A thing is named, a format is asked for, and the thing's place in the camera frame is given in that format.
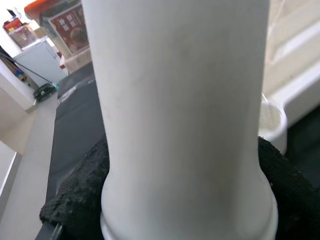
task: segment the white cylinder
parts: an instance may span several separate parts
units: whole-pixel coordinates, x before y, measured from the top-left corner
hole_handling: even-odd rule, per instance
[[[268,0],[82,0],[112,240],[271,240],[258,161]]]

